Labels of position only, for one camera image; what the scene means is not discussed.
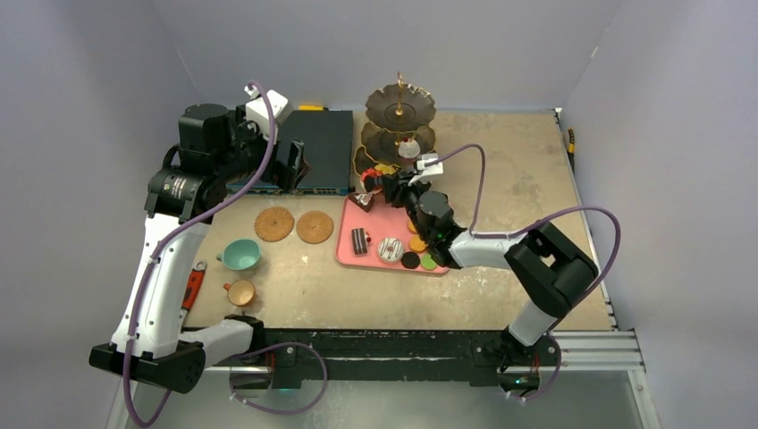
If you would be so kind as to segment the black chocolate cookie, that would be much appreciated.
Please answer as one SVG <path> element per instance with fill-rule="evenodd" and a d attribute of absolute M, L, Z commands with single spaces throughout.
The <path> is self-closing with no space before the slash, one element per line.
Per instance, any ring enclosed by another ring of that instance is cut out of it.
<path fill-rule="evenodd" d="M 405 252 L 400 259 L 400 263 L 404 268 L 414 270 L 420 266 L 420 256 L 413 251 Z"/>

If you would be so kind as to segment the pink serving tray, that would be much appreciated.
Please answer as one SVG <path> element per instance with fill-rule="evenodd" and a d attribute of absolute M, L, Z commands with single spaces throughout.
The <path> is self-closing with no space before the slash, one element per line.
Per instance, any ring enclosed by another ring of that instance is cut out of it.
<path fill-rule="evenodd" d="M 408 221 L 409 218 L 404 209 L 394 208 L 381 200 L 375 202 L 372 210 L 366 213 L 356 207 L 348 198 L 345 198 L 335 248 L 336 259 L 343 265 L 353 267 L 435 275 L 446 274 L 448 269 L 440 265 L 434 271 L 426 271 L 421 266 L 409 270 L 404 268 L 400 261 L 396 264 L 386 264 L 379 259 L 377 256 L 378 245 L 386 237 L 400 239 L 404 244 L 405 252 L 411 251 L 408 247 L 408 241 L 415 234 L 408 230 Z M 355 228 L 364 228 L 370 234 L 371 241 L 366 255 L 355 256 L 353 253 L 350 231 Z"/>

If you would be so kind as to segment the yellow swirl roll cake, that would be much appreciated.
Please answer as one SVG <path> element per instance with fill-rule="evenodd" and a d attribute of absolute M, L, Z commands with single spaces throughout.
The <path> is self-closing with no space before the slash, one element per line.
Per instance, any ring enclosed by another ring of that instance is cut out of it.
<path fill-rule="evenodd" d="M 378 164 L 375 169 L 378 172 L 381 172 L 382 174 L 393 174 L 398 171 L 398 169 L 393 165 L 386 165 L 386 164 Z"/>

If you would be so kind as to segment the silver cupcake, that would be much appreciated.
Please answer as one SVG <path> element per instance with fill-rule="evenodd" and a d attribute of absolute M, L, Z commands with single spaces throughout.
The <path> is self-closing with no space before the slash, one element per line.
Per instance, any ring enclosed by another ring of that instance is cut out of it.
<path fill-rule="evenodd" d="M 397 142 L 398 155 L 405 159 L 415 159 L 421 154 L 421 147 L 415 138 L 406 138 Z"/>

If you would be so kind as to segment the layered chocolate cake bar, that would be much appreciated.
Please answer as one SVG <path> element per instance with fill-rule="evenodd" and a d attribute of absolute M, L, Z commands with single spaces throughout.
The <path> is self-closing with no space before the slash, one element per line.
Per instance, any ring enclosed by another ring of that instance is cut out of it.
<path fill-rule="evenodd" d="M 366 255 L 371 241 L 370 234 L 364 228 L 355 228 L 350 231 L 350 237 L 354 255 Z"/>

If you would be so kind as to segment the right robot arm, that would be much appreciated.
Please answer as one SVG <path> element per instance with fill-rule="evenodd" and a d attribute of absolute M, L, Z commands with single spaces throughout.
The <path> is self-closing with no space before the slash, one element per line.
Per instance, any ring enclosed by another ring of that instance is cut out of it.
<path fill-rule="evenodd" d="M 596 263 L 551 221 L 539 220 L 514 232 L 477 232 L 459 225 L 446 194 L 425 177 L 438 165 L 383 174 L 365 172 L 359 202 L 380 194 L 405 211 L 426 252 L 441 267 L 489 267 L 512 271 L 528 296 L 502 334 L 506 359 L 522 364 L 537 342 L 594 288 L 601 278 Z"/>

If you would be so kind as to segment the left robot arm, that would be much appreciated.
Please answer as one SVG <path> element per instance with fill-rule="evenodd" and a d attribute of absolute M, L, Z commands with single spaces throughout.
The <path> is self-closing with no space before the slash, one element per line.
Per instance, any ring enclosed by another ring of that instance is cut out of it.
<path fill-rule="evenodd" d="M 185 110 L 179 141 L 148 184 L 145 239 L 129 303 L 111 340 L 91 349 L 91 366 L 186 393 L 207 367 L 226 358 L 246 366 L 264 359 L 257 319 L 230 315 L 183 333 L 182 303 L 214 215 L 231 202 L 228 185 L 264 180 L 291 190 L 306 171 L 299 141 L 291 143 L 287 163 L 276 158 L 277 131 L 290 113 L 288 102 L 262 99 L 234 109 L 197 104 Z"/>

